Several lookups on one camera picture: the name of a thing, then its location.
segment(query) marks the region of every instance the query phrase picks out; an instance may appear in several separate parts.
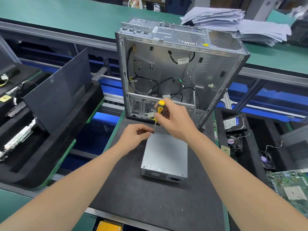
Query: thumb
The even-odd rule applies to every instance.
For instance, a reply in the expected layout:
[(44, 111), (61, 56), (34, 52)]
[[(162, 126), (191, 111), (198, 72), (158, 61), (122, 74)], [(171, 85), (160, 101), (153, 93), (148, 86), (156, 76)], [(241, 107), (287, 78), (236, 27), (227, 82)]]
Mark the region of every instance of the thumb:
[(169, 123), (169, 120), (167, 118), (165, 118), (163, 115), (161, 115), (160, 113), (154, 113), (154, 117), (164, 127), (166, 127), (168, 125), (168, 123)]
[(148, 137), (150, 137), (151, 133), (150, 132), (145, 132), (143, 134), (138, 135), (140, 138), (140, 141), (146, 140)]

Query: screwdriver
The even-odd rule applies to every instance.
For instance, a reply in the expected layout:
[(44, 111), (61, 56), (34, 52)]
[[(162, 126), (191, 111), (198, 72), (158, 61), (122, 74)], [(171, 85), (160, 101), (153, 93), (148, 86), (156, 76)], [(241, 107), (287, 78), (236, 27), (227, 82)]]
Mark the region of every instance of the screwdriver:
[[(165, 102), (163, 100), (160, 100), (157, 104), (157, 112), (161, 114), (164, 107), (165, 107)], [(154, 117), (154, 120), (155, 120), (155, 124), (154, 124), (153, 133), (155, 132), (156, 123), (158, 122), (158, 120), (155, 117)]]

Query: white paper stack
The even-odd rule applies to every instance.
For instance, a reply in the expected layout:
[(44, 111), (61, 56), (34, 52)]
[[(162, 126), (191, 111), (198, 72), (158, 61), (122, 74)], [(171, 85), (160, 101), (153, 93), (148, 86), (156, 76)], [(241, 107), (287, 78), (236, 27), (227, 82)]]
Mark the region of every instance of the white paper stack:
[(195, 26), (217, 31), (237, 31), (245, 11), (240, 9), (194, 7), (181, 24), (192, 21)]
[(287, 41), (287, 35), (291, 35), (291, 28), (287, 24), (273, 22), (259, 22), (246, 20), (240, 23), (238, 37), (242, 41), (264, 43), (274, 46), (277, 42)]

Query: circuit board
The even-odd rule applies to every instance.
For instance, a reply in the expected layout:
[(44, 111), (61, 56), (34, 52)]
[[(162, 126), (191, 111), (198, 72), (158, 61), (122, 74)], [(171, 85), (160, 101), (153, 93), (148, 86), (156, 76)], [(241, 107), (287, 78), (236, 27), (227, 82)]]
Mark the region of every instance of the circuit board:
[(266, 175), (272, 189), (308, 218), (308, 168)]

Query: person's right hand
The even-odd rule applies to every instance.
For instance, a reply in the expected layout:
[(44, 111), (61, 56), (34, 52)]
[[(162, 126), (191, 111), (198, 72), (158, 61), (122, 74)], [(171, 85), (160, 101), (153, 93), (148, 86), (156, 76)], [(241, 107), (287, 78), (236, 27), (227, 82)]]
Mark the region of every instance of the person's right hand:
[(173, 137), (187, 142), (189, 135), (198, 130), (188, 115), (186, 108), (173, 103), (169, 98), (164, 98), (163, 101), (168, 108), (168, 112), (164, 113), (164, 115), (155, 113), (154, 117)]

